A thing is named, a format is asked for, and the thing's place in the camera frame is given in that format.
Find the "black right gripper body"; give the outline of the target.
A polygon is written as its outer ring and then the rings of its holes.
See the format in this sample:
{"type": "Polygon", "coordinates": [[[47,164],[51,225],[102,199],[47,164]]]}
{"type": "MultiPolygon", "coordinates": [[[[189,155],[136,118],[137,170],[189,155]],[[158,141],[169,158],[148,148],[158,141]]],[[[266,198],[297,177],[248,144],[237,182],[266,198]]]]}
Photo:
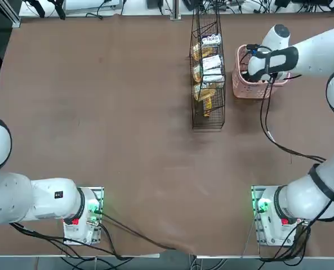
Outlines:
{"type": "Polygon", "coordinates": [[[261,83],[265,81],[264,79],[265,73],[263,70],[260,70],[252,75],[248,71],[243,71],[241,75],[245,81],[250,83],[261,83]]]}

